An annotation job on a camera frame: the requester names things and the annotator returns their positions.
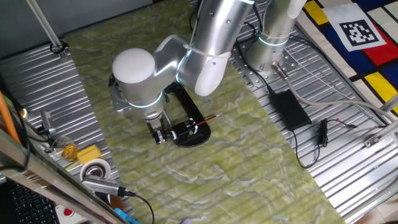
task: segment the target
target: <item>yellow object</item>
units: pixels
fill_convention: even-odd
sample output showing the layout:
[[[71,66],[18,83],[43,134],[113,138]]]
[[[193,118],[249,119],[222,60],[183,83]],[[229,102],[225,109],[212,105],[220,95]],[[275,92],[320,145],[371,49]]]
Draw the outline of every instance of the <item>yellow object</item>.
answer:
[[[92,145],[77,154],[80,164],[86,164],[87,162],[99,158],[100,156],[102,156],[102,153],[96,145]]]
[[[372,73],[366,76],[365,79],[385,102],[389,101],[398,93],[379,72]],[[398,106],[394,108],[394,111],[398,113]]]
[[[319,5],[315,1],[310,1],[310,2],[305,3],[304,9],[307,10],[307,12],[310,14],[312,19],[318,25],[329,22],[325,13],[323,13],[321,7],[319,7]]]
[[[77,159],[77,154],[79,150],[75,146],[67,146],[62,154],[61,157],[68,160],[68,161],[75,161]]]

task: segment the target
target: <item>yellow sponge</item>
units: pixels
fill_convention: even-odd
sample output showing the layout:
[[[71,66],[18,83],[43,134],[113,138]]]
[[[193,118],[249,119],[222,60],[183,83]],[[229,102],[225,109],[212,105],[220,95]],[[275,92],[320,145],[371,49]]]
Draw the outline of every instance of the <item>yellow sponge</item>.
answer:
[[[87,162],[99,158],[100,156],[102,156],[102,153],[96,145],[92,145],[77,154],[80,164],[86,164]]]

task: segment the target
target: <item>keyboard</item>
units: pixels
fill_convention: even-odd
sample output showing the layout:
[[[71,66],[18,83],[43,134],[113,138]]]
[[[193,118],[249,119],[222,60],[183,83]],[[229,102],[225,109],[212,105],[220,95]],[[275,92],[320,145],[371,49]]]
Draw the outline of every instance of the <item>keyboard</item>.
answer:
[[[0,185],[0,192],[5,195],[1,197],[0,203],[8,203],[10,210],[14,210],[14,212],[8,212],[8,214],[14,213],[14,215],[9,217],[11,222],[8,223],[59,224],[55,212],[55,203],[48,198],[18,183],[10,181]]]

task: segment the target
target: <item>orange pole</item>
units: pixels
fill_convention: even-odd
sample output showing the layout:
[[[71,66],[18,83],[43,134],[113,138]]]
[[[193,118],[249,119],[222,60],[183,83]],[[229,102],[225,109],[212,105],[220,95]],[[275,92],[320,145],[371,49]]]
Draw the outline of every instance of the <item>orange pole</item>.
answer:
[[[14,126],[14,122],[12,121],[11,114],[10,114],[10,111],[8,109],[7,103],[6,103],[5,99],[4,99],[1,91],[0,91],[0,112],[1,112],[1,115],[2,115],[2,118],[3,118],[4,122],[6,124],[8,134],[16,142],[21,144],[21,141],[19,140],[17,131],[16,131],[15,126]]]

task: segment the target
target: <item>white joint cap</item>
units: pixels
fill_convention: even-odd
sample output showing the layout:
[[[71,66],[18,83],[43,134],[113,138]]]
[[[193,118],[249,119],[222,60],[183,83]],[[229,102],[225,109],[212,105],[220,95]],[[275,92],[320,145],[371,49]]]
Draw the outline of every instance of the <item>white joint cap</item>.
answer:
[[[127,84],[144,81],[153,74],[154,70],[154,57],[143,49],[125,50],[116,56],[112,64],[115,78]]]

